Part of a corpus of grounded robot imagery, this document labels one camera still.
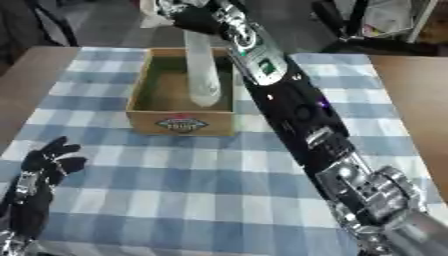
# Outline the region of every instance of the bottle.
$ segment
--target bottle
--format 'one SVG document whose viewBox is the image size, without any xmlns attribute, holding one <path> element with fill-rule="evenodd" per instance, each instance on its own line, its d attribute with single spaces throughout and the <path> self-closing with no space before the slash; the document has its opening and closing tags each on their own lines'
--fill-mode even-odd
<svg viewBox="0 0 448 256">
<path fill-rule="evenodd" d="M 221 97 L 221 85 L 208 35 L 185 31 L 187 70 L 191 100 L 211 107 Z"/>
</svg>

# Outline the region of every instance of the box label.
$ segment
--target box label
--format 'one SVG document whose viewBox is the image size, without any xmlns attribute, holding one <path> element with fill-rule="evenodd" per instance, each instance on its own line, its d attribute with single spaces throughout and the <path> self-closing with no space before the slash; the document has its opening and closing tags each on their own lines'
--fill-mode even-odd
<svg viewBox="0 0 448 256">
<path fill-rule="evenodd" d="M 156 123 L 170 131 L 187 134 L 208 126 L 207 123 L 188 117 L 173 117 Z"/>
</svg>

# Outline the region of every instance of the robotic hand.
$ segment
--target robotic hand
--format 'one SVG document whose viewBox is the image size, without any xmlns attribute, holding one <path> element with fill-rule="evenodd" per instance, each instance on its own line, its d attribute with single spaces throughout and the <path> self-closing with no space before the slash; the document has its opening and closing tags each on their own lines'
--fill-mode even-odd
<svg viewBox="0 0 448 256">
<path fill-rule="evenodd" d="M 174 25 L 216 34 L 260 111 L 333 216 L 360 246 L 360 255 L 448 255 L 448 229 L 426 214 L 425 200 L 403 172 L 371 170 L 348 140 L 338 114 L 308 76 L 237 0 L 192 5 L 158 0 Z"/>
<path fill-rule="evenodd" d="M 41 150 L 25 157 L 21 173 L 11 182 L 3 201 L 0 216 L 7 221 L 2 255 L 21 256 L 31 242 L 42 233 L 53 200 L 54 188 L 65 176 L 84 169 L 84 157 L 70 157 L 80 150 L 79 145 L 66 145 L 60 137 Z"/>
</svg>

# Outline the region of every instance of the open cardboard box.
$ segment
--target open cardboard box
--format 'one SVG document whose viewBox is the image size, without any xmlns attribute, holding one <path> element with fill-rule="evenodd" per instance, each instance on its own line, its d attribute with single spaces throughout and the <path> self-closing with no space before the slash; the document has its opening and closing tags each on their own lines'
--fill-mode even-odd
<svg viewBox="0 0 448 256">
<path fill-rule="evenodd" d="M 233 65 L 223 48 L 213 48 L 221 98 L 201 107 L 189 96 L 184 48 L 149 49 L 126 106 L 132 127 L 142 134 L 233 135 Z"/>
</svg>

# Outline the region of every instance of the white cloth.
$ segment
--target white cloth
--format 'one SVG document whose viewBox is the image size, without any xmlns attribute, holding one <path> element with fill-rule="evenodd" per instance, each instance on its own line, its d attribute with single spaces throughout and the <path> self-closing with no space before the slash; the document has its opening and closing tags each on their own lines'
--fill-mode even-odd
<svg viewBox="0 0 448 256">
<path fill-rule="evenodd" d="M 208 0 L 183 0 L 183 2 L 196 6 L 203 6 L 208 2 Z M 173 24 L 173 21 L 167 20 L 165 17 L 157 14 L 158 6 L 155 0 L 140 0 L 140 10 L 143 14 L 145 14 L 145 18 L 141 24 L 142 28 L 170 26 Z"/>
</svg>

